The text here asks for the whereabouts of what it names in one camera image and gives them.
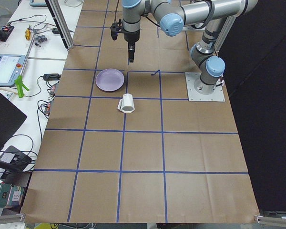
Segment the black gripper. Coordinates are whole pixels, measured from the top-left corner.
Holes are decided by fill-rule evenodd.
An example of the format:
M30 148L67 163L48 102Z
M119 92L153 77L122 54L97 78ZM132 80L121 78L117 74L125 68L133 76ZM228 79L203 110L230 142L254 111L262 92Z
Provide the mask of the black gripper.
M135 43L138 42L140 38L140 31L139 30L135 32L126 31L123 37L128 42L128 61L129 63L133 63L135 54Z

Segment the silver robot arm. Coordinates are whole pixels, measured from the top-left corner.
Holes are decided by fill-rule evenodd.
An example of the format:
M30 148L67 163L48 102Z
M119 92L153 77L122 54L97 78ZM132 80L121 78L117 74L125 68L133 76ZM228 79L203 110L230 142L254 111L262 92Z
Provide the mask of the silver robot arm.
M128 60L134 61L135 44L140 38L141 17L152 14L161 30L170 37L178 35L185 26L203 28L201 40L190 55L201 70L194 83L201 94L212 94L225 71L225 62L213 56L218 36L228 17L239 17L251 11L256 0L193 0L187 5L174 6L168 0L124 0L121 33L128 43Z

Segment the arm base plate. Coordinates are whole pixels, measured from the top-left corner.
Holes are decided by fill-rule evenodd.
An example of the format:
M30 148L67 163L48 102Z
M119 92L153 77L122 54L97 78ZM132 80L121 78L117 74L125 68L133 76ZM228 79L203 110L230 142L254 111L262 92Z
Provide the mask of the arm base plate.
M200 79L201 73L186 72L188 100L192 102L225 102L222 84L206 85Z

